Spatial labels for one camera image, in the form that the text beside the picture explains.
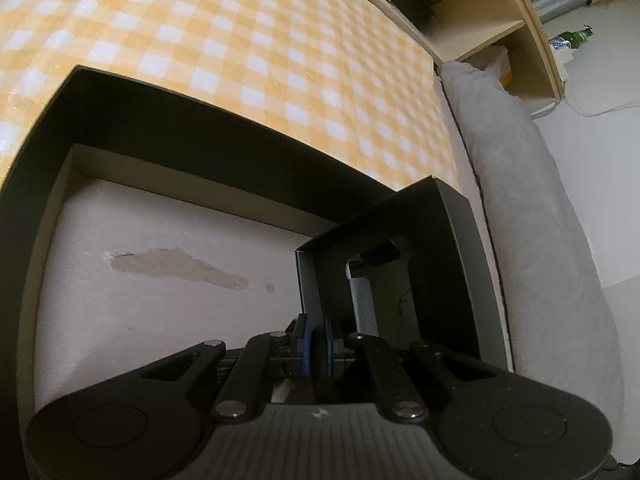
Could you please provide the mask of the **large black tray box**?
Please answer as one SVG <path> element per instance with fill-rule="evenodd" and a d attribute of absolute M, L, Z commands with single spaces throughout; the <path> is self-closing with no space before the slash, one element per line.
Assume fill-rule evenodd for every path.
<path fill-rule="evenodd" d="M 294 246 L 392 190 L 219 107 L 78 66 L 1 189 L 1 474 L 44 404 L 299 309 Z"/>

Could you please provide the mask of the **grey pillow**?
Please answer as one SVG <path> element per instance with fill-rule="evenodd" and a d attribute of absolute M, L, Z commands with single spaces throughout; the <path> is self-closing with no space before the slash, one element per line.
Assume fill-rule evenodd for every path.
<path fill-rule="evenodd" d="M 440 79 L 480 185 L 515 369 L 600 408 L 618 443 L 620 335 L 558 166 L 525 104 L 496 77 L 452 61 Z"/>

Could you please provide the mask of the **yellow checkered mat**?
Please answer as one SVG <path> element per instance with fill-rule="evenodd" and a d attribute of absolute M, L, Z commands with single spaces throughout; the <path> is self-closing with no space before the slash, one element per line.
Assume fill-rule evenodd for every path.
<path fill-rule="evenodd" d="M 158 84 L 390 186 L 459 182 L 434 63 L 367 0 L 1 0 L 1 166 L 77 65 Z"/>

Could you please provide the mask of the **long wooden shelf unit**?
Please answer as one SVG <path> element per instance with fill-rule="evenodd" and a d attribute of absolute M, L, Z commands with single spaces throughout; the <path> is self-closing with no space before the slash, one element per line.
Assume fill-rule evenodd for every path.
<path fill-rule="evenodd" d="M 368 0 L 428 52 L 436 65 L 464 61 L 493 46 L 508 49 L 509 92 L 538 112 L 564 86 L 530 0 Z"/>

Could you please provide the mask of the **green glass bottle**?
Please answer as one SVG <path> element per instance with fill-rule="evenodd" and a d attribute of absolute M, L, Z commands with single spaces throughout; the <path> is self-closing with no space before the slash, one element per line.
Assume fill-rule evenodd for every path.
<path fill-rule="evenodd" d="M 593 36 L 593 28 L 585 25 L 582 29 L 570 32 L 561 32 L 549 39 L 549 44 L 555 52 L 564 50 L 577 50 L 583 44 L 586 44 L 590 37 Z"/>

